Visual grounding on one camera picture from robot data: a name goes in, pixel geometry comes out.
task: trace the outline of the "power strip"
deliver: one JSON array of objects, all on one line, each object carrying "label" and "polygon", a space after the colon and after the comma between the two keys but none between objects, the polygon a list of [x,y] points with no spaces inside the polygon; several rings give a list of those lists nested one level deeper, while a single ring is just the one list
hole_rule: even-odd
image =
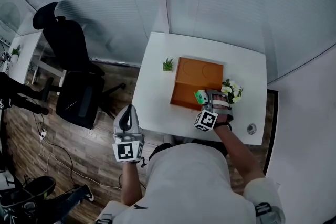
[{"label": "power strip", "polygon": [[42,132],[40,133],[40,140],[43,140],[47,135],[47,131],[45,129],[42,129]]}]

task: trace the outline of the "sneaker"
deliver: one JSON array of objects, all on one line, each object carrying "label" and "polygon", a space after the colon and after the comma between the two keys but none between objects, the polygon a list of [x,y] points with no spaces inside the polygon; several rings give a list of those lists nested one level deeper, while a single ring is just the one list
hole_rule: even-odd
[{"label": "sneaker", "polygon": [[92,193],[92,191],[91,191],[89,185],[88,185],[88,184],[85,184],[85,185],[83,186],[83,188],[84,188],[84,190],[87,191],[87,194],[85,194],[85,198],[87,198],[89,201],[93,201],[93,200],[95,199],[95,197],[93,196],[93,193]]}]

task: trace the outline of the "flower bouquet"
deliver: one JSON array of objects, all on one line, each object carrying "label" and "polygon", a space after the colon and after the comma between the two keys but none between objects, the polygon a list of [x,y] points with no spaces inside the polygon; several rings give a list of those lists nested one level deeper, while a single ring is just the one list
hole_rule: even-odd
[{"label": "flower bouquet", "polygon": [[241,94],[243,89],[237,83],[227,79],[222,83],[222,85],[221,92],[227,96],[230,104],[235,104],[242,99]]}]

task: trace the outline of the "white cable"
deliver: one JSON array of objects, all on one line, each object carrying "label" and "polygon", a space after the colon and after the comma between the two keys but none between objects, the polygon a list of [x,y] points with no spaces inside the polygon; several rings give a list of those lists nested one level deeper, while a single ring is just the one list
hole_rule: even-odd
[{"label": "white cable", "polygon": [[[41,140],[41,139],[40,139],[40,143],[41,143],[41,146],[42,146],[43,155],[41,155],[41,154],[37,154],[37,160],[38,160],[38,163],[40,164],[41,169],[42,169],[45,173],[48,172],[48,165],[49,165],[49,159],[50,159],[50,157],[53,157],[57,162],[63,164],[66,168],[68,168],[69,170],[71,170],[71,168],[69,168],[67,165],[65,165],[63,162],[59,161],[55,156],[53,156],[53,155],[51,155],[51,154],[50,154],[49,157],[48,157],[47,168],[46,168],[46,170],[44,170],[43,167],[42,167],[42,164],[41,164],[41,162],[40,162],[40,159],[39,159],[40,156],[41,156],[41,157],[44,157],[44,156],[45,156],[45,151],[44,151],[44,147],[43,147],[43,144],[42,144],[42,140]],[[74,170],[72,170],[72,171],[73,171],[74,173],[76,173],[77,175],[79,175],[79,176],[81,176],[81,177],[83,177],[83,178],[89,179],[89,180],[91,180],[91,181],[97,183],[98,185],[100,185],[100,186],[102,186],[102,187],[116,188],[116,189],[121,190],[121,188],[119,188],[119,187],[113,187],[113,186],[106,186],[106,185],[103,185],[103,184],[101,184],[101,183],[99,183],[99,182],[93,180],[93,179],[90,178],[90,177],[83,176],[83,175],[81,175],[80,173],[78,173],[78,172],[76,172],[76,171],[74,171]]]}]

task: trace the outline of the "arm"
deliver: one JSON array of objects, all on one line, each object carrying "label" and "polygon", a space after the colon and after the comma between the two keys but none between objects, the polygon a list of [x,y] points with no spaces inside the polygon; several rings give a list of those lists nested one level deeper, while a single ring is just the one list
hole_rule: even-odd
[{"label": "arm", "polygon": [[[219,95],[215,96],[214,99],[226,101]],[[219,115],[217,122],[226,122],[226,118],[227,115]],[[233,166],[238,170],[245,184],[253,179],[265,177],[252,152],[227,126],[219,126],[215,128],[214,131],[225,145]]]},{"label": "arm", "polygon": [[142,198],[137,165],[124,163],[122,166],[121,202],[131,206]]}]

